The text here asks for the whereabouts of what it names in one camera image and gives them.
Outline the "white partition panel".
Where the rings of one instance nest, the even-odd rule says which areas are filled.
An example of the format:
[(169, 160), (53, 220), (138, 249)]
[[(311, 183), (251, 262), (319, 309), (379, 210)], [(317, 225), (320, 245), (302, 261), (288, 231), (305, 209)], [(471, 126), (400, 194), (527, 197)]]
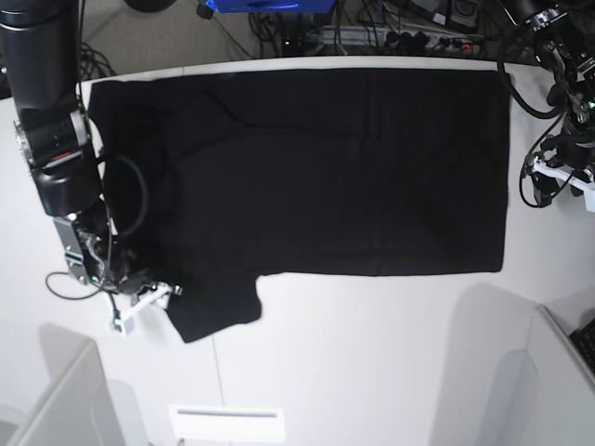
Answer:
[(39, 328), (50, 383), (8, 445), (125, 445), (97, 342), (55, 324)]
[(483, 445), (592, 445), (594, 376), (545, 307), (496, 369)]

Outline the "white partition panel left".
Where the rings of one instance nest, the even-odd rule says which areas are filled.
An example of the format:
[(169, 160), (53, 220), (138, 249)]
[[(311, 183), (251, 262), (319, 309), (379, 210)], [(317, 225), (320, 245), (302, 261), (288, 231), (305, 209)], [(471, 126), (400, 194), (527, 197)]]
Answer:
[(50, 383), (8, 445), (125, 445), (97, 342), (55, 324), (39, 328)]

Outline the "white partition panel right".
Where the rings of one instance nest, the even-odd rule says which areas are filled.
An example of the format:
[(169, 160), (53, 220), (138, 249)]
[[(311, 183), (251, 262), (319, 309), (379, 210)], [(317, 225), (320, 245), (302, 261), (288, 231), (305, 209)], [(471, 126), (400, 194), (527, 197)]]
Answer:
[(545, 307), (496, 369), (483, 445), (592, 445), (594, 376)]

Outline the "black keyboard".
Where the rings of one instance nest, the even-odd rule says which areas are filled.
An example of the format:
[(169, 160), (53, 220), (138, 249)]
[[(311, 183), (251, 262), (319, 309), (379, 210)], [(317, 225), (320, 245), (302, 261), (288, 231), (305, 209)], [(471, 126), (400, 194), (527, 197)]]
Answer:
[(570, 334), (570, 339), (575, 345), (580, 356), (589, 367), (595, 372), (595, 320), (579, 328)]

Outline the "black T-shirt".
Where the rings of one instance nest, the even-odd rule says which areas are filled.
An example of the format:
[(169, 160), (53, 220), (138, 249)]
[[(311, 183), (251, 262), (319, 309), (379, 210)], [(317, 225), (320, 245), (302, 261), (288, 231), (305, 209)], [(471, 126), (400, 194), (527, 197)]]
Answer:
[[(126, 246), (183, 287), (186, 343), (258, 320), (262, 276), (499, 271), (509, 109), (496, 72), (413, 69), (105, 81), (88, 104), (149, 184)], [(109, 164), (105, 188), (123, 230), (138, 181)]]

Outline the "blue box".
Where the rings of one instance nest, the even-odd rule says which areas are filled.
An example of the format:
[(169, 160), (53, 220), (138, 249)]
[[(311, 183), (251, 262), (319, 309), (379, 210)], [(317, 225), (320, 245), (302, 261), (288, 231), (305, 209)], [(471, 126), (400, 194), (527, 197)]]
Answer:
[(334, 0), (208, 0), (211, 9), (220, 13), (327, 13)]

